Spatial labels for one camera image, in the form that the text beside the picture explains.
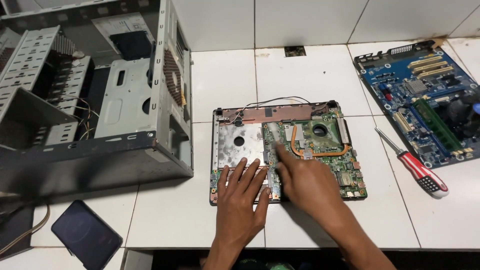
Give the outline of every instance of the screwdriver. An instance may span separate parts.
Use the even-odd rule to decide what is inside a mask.
[[[448,195],[449,191],[447,186],[435,173],[425,167],[418,159],[414,158],[410,152],[404,151],[396,146],[378,127],[375,127],[375,131],[395,150],[396,157],[403,162],[405,167],[412,173],[413,178],[417,180],[417,183],[419,183],[423,189],[437,197],[445,197]]]

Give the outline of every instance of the smartphone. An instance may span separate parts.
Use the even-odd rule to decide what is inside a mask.
[[[72,202],[51,230],[87,270],[102,270],[123,243],[122,237],[81,200]]]

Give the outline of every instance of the red screwdriver handle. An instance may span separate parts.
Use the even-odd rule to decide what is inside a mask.
[[[403,162],[423,189],[438,197],[448,195],[449,190],[445,183],[408,151],[398,155],[398,159]]]

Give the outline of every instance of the finger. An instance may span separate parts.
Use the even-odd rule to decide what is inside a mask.
[[[282,184],[284,186],[290,186],[292,183],[292,177],[290,176],[290,171],[285,167],[283,162],[279,162],[276,164],[276,169],[280,174],[280,179],[282,180]]]
[[[247,171],[243,173],[243,175],[240,177],[240,182],[237,187],[237,190],[239,192],[244,193],[245,190],[247,190],[248,186],[250,185],[250,182],[252,181],[253,177],[255,176],[255,173],[257,172],[258,166],[260,165],[260,160],[255,159],[250,166],[248,167]]]
[[[228,171],[230,169],[228,168],[227,165],[223,167],[222,172],[220,173],[220,178],[218,179],[218,182],[216,184],[216,191],[218,193],[218,197],[221,197],[225,193],[225,189],[227,188],[227,176],[228,176]]]
[[[262,191],[260,198],[258,199],[257,209],[255,209],[255,225],[259,228],[265,227],[265,221],[267,219],[268,209],[268,196],[272,190],[268,187]]]
[[[264,183],[265,177],[267,176],[267,172],[268,172],[268,167],[263,167],[258,172],[257,176],[255,176],[255,178],[250,183],[250,186],[248,186],[247,190],[245,191],[245,195],[247,196],[247,198],[252,200],[252,203],[255,200],[255,198],[257,198],[258,191],[260,190],[260,188],[262,187],[262,184]]]
[[[232,175],[228,179],[228,188],[227,192],[232,194],[237,189],[237,184],[239,182],[240,177],[243,174],[243,170],[245,169],[245,165],[247,164],[247,158],[242,158],[240,162],[235,167]]]
[[[294,158],[286,149],[283,144],[276,142],[276,154],[280,160],[288,167],[293,168],[298,159]]]

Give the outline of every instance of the chipset heatsink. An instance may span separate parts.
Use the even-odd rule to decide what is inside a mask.
[[[428,90],[425,84],[421,80],[406,82],[405,87],[410,91],[412,94],[418,94],[423,91]]]

